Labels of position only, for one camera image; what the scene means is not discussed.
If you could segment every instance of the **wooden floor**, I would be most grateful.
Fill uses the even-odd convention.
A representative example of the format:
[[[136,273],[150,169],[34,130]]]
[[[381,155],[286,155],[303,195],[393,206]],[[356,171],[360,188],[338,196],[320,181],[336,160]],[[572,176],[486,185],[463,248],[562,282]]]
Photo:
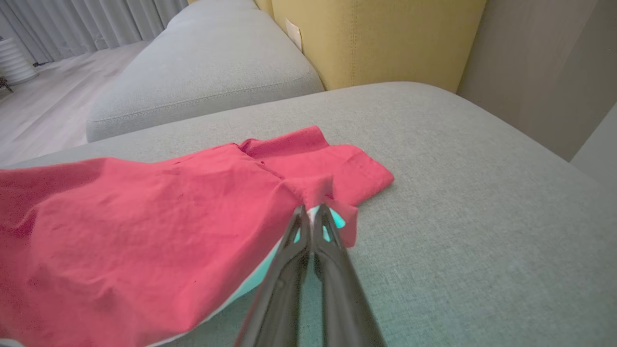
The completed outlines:
[[[34,80],[0,92],[0,167],[86,143],[98,96],[148,42],[104,49],[38,67]]]

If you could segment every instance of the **sofa tag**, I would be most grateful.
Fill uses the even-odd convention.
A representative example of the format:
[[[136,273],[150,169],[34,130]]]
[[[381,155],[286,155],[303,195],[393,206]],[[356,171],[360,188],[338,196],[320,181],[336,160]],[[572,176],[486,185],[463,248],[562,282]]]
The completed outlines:
[[[285,26],[287,27],[287,36],[296,44],[296,47],[302,52],[302,36],[300,35],[300,28],[293,25],[289,19],[285,18]]]

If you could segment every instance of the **white vase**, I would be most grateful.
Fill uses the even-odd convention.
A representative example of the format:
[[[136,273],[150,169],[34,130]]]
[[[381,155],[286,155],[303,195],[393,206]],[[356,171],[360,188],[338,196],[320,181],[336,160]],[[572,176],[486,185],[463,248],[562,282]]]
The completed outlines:
[[[10,85],[35,78],[38,73],[24,57],[12,38],[0,41],[0,76]]]

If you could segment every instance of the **gray cushion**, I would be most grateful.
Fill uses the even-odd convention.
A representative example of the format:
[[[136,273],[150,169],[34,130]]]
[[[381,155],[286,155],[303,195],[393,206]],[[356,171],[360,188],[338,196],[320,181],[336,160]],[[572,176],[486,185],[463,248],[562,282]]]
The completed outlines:
[[[617,197],[458,96],[398,82],[184,120],[19,166],[161,161],[318,125],[389,168],[359,207],[358,276],[390,347],[600,346],[617,340]],[[249,294],[170,346],[232,346]],[[305,281],[301,346],[321,346]]]
[[[97,101],[88,141],[318,91],[313,67],[253,0],[200,0]]]

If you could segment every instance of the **yellow sofa backrest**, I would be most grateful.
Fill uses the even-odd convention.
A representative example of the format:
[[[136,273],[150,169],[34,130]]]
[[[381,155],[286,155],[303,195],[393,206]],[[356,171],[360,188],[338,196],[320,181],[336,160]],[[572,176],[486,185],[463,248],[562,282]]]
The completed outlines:
[[[327,90],[415,81],[456,92],[486,0],[255,0],[302,51]]]

